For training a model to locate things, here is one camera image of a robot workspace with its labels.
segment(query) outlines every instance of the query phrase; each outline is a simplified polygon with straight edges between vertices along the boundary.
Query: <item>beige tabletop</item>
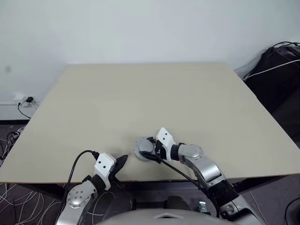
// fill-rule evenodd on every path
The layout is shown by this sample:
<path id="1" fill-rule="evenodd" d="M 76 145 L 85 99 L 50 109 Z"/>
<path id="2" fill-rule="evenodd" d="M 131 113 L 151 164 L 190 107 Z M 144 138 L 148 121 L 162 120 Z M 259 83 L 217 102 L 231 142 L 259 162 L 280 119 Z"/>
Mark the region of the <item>beige tabletop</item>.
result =
<path id="1" fill-rule="evenodd" d="M 66 182 L 83 150 L 128 154 L 120 180 L 181 180 L 141 162 L 135 141 L 165 127 L 201 146 L 228 178 L 300 173 L 300 150 L 223 63 L 69 66 L 0 168 L 1 182 Z M 85 154 L 72 181 L 92 174 Z M 177 168 L 194 177 L 186 166 Z"/>

